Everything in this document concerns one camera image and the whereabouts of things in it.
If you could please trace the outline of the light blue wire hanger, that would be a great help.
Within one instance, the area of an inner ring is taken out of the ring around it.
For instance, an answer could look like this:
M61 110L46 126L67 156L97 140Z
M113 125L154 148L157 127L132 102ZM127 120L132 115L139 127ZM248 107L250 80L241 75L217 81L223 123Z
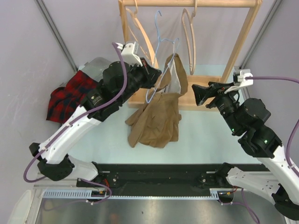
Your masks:
M157 40L158 40L158 43L157 43L157 47L156 47L156 50L155 50L155 56L154 56L154 62L152 64L154 64L155 62L157 62L157 54L158 54L158 50L160 48L160 45L162 42L171 42L172 43L172 58L170 60L170 62L167 64L167 67L166 69L163 70L162 72L162 76L161 76L161 79L158 81L158 84L156 87L153 88L153 92L150 96L150 91L147 90L146 92L146 95L145 95L145 101L146 103L150 103L155 95L155 93L157 92L158 90L158 87L160 86L161 82L162 82L162 79L164 78L165 74L166 74L166 71L170 68L170 63L174 60L174 56L178 50L178 47L180 45L180 40L179 38L175 38L174 40L171 40L171 39L168 39L168 38L162 38L161 37L161 32L159 30L159 27L158 27L158 22L157 22L157 16L160 15L162 17L162 13L160 10L157 10L156 14L155 14L155 18L154 18L154 23L155 23L155 27L156 27L156 32L157 32Z

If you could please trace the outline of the brown skirt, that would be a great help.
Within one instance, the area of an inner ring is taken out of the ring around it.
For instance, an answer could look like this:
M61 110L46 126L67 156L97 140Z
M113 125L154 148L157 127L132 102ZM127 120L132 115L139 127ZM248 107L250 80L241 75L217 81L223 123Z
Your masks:
M166 59L165 69L171 58L172 55ZM152 101L145 102L125 121L131 126L129 145L135 147L141 143L164 148L169 142L178 141L181 120L178 101L187 91L187 74L179 55L175 54Z

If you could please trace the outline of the red plaid cloth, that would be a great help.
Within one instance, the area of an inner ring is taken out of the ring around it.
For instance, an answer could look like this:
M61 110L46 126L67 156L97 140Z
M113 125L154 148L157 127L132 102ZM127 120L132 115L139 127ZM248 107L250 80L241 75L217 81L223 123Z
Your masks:
M46 119L59 124L66 122L97 84L83 71L78 71L64 87L58 87L51 93Z

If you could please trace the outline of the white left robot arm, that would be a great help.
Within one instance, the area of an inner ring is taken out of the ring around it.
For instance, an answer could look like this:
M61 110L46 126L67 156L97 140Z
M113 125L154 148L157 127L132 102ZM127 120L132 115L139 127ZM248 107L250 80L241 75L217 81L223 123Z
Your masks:
M95 162L85 162L69 155L71 148L90 130L117 113L140 89L154 87L162 72L148 65L111 63L96 81L79 70L64 87L51 94L47 119L60 123L60 128L46 141L29 147L38 160L38 169L45 178L86 179L92 186L103 182L103 174Z

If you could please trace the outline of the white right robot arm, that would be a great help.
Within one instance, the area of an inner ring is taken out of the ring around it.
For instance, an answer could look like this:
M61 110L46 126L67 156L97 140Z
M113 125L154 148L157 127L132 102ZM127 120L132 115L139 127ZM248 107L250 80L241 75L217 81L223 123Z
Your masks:
M258 159L278 182L262 180L246 174L237 166L223 163L215 172L215 181L220 187L235 185L271 202L283 216L299 219L298 170L293 171L287 163L281 139L265 125L271 116L262 100L246 99L242 104L235 100L237 91L227 94L218 92L207 108L216 107L233 136L246 154Z

